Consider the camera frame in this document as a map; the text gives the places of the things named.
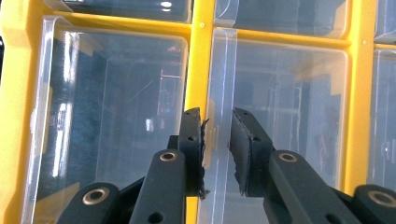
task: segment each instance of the transparent plastic bin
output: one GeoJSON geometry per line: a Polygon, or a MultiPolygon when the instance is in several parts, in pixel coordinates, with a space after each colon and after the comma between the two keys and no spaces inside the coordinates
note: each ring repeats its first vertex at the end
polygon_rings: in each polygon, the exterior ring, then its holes
{"type": "Polygon", "coordinates": [[[247,41],[237,39],[236,30],[215,29],[206,113],[210,193],[200,202],[199,223],[266,220],[262,199],[242,197],[233,176],[234,106],[256,117],[276,149],[300,153],[339,188],[348,67],[338,49],[247,41]]]}
{"type": "Polygon", "coordinates": [[[374,55],[367,183],[396,190],[396,49],[374,55]]]}
{"type": "Polygon", "coordinates": [[[273,33],[340,38],[347,0],[217,0],[215,24],[273,33]]]}
{"type": "Polygon", "coordinates": [[[44,0],[54,10],[191,22],[191,0],[44,0]]]}
{"type": "Polygon", "coordinates": [[[181,37],[45,17],[24,223],[55,220],[93,182],[122,189],[146,175],[178,134],[187,55],[181,37]]]}
{"type": "Polygon", "coordinates": [[[377,0],[375,43],[396,44],[396,1],[377,0]]]}

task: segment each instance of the yellow divider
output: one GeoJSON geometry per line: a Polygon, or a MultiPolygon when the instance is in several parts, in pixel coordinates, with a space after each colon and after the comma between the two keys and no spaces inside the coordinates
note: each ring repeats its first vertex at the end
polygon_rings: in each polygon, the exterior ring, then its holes
{"type": "Polygon", "coordinates": [[[238,38],[248,40],[271,41],[283,44],[305,45],[330,49],[345,49],[350,46],[347,40],[329,39],[304,35],[285,35],[277,33],[238,30],[238,38]]]}
{"type": "Polygon", "coordinates": [[[29,156],[42,1],[2,3],[6,45],[0,87],[0,222],[20,223],[29,156]]]}
{"type": "Polygon", "coordinates": [[[351,57],[342,190],[352,194],[367,178],[376,0],[352,1],[351,57]]]}
{"type": "Polygon", "coordinates": [[[94,28],[106,28],[122,31],[135,31],[146,34],[183,36],[190,43],[191,25],[170,21],[149,21],[133,18],[111,17],[82,13],[55,11],[74,25],[94,28]]]}
{"type": "MultiPolygon", "coordinates": [[[[185,109],[201,108],[205,118],[215,0],[194,1],[185,109]]],[[[186,223],[196,223],[198,198],[187,199],[186,223]]]]}

